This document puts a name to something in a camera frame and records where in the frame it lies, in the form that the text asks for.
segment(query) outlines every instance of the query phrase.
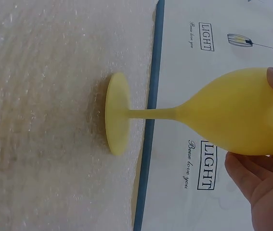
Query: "hand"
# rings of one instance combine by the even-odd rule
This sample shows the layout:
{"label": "hand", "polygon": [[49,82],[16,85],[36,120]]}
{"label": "hand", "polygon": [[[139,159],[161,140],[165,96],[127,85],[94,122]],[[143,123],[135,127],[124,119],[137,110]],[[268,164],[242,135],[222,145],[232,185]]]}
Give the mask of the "hand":
{"label": "hand", "polygon": [[[267,70],[273,88],[273,68]],[[225,167],[251,204],[255,231],[273,231],[273,156],[243,156],[228,153]]]}

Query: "fingernail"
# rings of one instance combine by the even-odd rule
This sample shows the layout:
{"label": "fingernail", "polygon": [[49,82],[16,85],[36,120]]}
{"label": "fingernail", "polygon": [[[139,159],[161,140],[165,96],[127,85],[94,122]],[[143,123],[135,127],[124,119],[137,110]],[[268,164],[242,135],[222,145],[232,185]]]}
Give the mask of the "fingernail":
{"label": "fingernail", "polygon": [[229,152],[227,153],[226,158],[237,158],[237,157],[236,157],[236,154]]}
{"label": "fingernail", "polygon": [[227,154],[226,157],[225,157],[225,161],[228,162],[228,161],[231,161],[234,158],[235,157],[233,155]]}
{"label": "fingernail", "polygon": [[269,69],[270,71],[273,71],[273,67],[269,67],[268,69]]}

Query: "lamp illustration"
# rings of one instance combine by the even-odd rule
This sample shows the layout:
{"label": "lamp illustration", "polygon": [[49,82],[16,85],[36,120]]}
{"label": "lamp illustration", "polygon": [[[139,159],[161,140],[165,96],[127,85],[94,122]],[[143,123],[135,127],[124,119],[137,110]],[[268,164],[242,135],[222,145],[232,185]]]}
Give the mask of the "lamp illustration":
{"label": "lamp illustration", "polygon": [[227,34],[227,39],[230,44],[232,44],[234,46],[238,46],[238,47],[252,47],[253,45],[257,45],[257,46],[273,49],[273,47],[254,43],[254,42],[252,42],[252,40],[250,38],[243,36],[243,35]]}

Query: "blue stripe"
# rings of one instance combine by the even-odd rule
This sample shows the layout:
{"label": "blue stripe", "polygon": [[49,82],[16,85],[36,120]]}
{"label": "blue stripe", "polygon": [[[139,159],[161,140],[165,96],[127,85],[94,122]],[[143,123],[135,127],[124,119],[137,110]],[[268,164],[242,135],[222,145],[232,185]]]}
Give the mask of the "blue stripe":
{"label": "blue stripe", "polygon": [[[165,5],[165,0],[159,0],[159,2],[156,5],[156,22],[155,22],[155,33],[154,33],[154,45],[153,45],[152,60],[151,60],[151,73],[150,73],[147,109],[156,108],[157,90],[158,90],[159,74],[160,74],[161,50],[162,50],[164,5]],[[155,121],[153,119],[146,120],[144,142],[143,142],[143,156],[142,156],[142,164],[141,164],[141,172],[140,172],[140,183],[138,188],[134,229],[133,229],[134,231],[141,231],[142,229],[143,212],[144,212],[145,199],[146,199],[154,128],[155,128]]]}

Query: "yellow wine glass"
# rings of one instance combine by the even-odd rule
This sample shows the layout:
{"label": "yellow wine glass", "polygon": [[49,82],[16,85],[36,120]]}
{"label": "yellow wine glass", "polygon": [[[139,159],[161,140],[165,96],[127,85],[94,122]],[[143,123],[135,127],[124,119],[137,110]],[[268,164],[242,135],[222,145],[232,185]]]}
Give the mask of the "yellow wine glass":
{"label": "yellow wine glass", "polygon": [[188,101],[167,109],[130,109],[130,90],[122,73],[111,77],[105,126],[112,154],[129,142],[130,119],[170,119],[230,152],[273,155],[273,89],[266,68],[246,68],[213,80]]}

